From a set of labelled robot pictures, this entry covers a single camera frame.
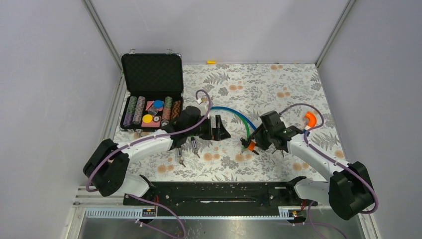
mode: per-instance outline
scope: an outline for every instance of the yellow object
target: yellow object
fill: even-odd
[[[144,117],[142,117],[142,122],[144,123],[151,123],[152,121],[152,115],[144,115]]]

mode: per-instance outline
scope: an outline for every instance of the table surface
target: table surface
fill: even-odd
[[[269,111],[285,109],[294,103],[308,103],[322,112],[323,127],[314,130],[310,139],[332,155],[344,159],[344,154],[334,120],[322,89],[315,64],[230,64],[230,65],[183,65],[184,107],[196,105],[195,92],[205,89],[212,97],[214,106],[235,109],[247,116],[257,127],[259,116]],[[123,105],[129,92],[126,92]],[[283,118],[286,126],[304,128],[307,107],[287,111]],[[182,145],[186,167],[180,165],[174,150],[153,154],[130,165],[131,174],[145,175],[150,181],[288,181],[297,176],[314,180],[324,178],[301,159],[271,146],[255,155],[242,152],[240,138],[246,137],[243,122],[233,113],[213,110],[211,115],[221,115],[230,139],[207,141],[198,137],[198,158],[187,141]],[[117,127],[114,142],[127,142],[138,138],[134,132]]]

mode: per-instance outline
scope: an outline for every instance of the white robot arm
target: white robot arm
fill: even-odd
[[[347,165],[348,169],[372,187],[366,167],[362,163],[350,164],[345,160],[336,159],[335,156],[331,157],[336,160],[335,163],[328,161],[316,152],[316,150],[324,152],[322,148],[312,145],[314,147],[312,149],[305,142],[303,131],[294,126],[286,127],[275,111],[262,115],[261,120],[262,124],[248,139],[241,139],[245,148],[253,149],[250,147],[253,145],[267,150],[273,144],[276,149],[291,153],[308,163],[326,180],[313,181],[305,177],[292,180],[298,198],[330,205],[337,215],[345,220],[349,220],[374,203],[372,194],[362,182],[337,165],[338,163]]]
[[[166,131],[160,129],[155,131],[152,135],[160,135],[166,133]],[[160,137],[152,140],[147,140],[129,148],[126,148],[122,150],[122,153],[127,154],[127,157],[129,158],[129,165],[131,165],[151,154],[170,150],[172,144],[173,140],[170,136]],[[132,174],[126,174],[124,177],[123,184],[113,194],[128,193],[138,197],[142,197],[142,195],[144,195],[148,191],[148,189],[149,184],[144,178]]]

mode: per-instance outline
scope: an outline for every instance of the black mounting plate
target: black mounting plate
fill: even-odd
[[[279,206],[298,206],[289,182],[152,182],[142,197],[169,207],[178,216],[279,216]],[[148,205],[125,197],[124,205]],[[160,210],[159,216],[171,216]]]

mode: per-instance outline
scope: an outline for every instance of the small orange object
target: small orange object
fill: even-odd
[[[248,146],[248,149],[253,151],[254,148],[255,148],[255,142],[251,141],[251,143]]]
[[[315,125],[317,124],[317,118],[315,117],[314,114],[312,114],[311,112],[306,112],[305,118],[308,119],[308,124],[307,126],[309,128],[315,127]]]

